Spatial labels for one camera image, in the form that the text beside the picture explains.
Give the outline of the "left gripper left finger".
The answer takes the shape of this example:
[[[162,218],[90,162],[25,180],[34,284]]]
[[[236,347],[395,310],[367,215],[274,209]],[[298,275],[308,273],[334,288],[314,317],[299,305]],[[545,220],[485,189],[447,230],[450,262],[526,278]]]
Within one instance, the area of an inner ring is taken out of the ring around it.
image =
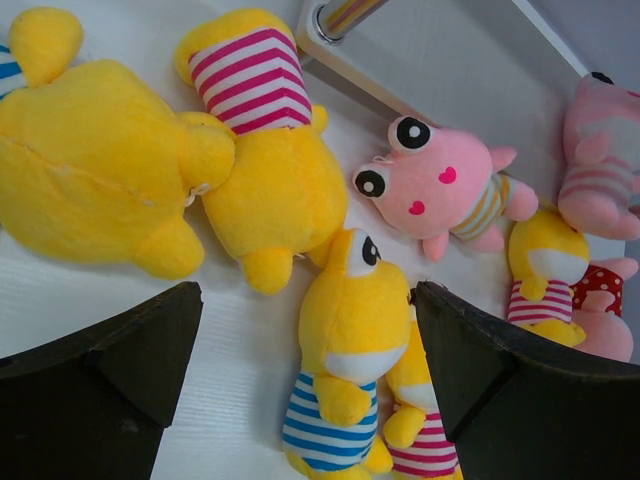
[[[2,478],[150,478],[202,310],[199,284],[182,282],[2,358]]]

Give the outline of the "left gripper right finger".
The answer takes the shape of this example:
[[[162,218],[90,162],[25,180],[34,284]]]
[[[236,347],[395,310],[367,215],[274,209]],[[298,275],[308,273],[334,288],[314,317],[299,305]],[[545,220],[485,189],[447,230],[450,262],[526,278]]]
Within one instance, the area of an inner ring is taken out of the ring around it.
[[[467,479],[636,479],[639,368],[564,347],[422,281],[415,307]]]

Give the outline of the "pink toy red polka shirt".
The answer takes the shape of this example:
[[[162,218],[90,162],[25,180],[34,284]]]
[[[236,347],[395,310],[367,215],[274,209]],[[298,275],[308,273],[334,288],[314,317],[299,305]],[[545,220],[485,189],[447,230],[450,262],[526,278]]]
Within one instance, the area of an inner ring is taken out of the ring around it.
[[[634,339],[622,319],[622,297],[626,280],[639,270],[627,257],[591,261],[582,279],[572,286],[573,322],[586,337],[575,348],[599,357],[629,362]]]

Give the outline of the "pink toy yellow striped shirt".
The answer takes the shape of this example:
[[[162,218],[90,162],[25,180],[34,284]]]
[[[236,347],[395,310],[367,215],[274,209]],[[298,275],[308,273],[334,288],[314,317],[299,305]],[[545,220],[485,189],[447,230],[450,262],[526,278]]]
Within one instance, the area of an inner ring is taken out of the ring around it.
[[[489,147],[472,133],[412,116],[394,120],[387,139],[389,152],[356,169],[352,183],[433,262],[451,237],[481,252],[502,250],[497,220],[524,221],[538,209],[535,191],[505,172],[517,155],[512,147]]]

